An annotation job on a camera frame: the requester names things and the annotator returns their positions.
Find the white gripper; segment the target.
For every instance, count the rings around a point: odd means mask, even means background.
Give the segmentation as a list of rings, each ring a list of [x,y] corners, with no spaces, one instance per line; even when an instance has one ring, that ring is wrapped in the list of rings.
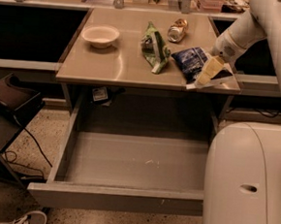
[[[229,30],[226,30],[215,40],[211,48],[211,56],[204,64],[203,71],[199,73],[195,86],[203,87],[224,68],[224,62],[234,63],[246,51],[233,39]]]

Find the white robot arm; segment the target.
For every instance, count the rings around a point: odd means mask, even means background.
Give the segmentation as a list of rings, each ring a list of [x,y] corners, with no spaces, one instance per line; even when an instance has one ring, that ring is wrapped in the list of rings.
[[[269,45],[281,93],[281,0],[249,0],[211,52],[231,63],[260,40]],[[209,148],[203,187],[203,224],[281,224],[281,126],[224,127]]]

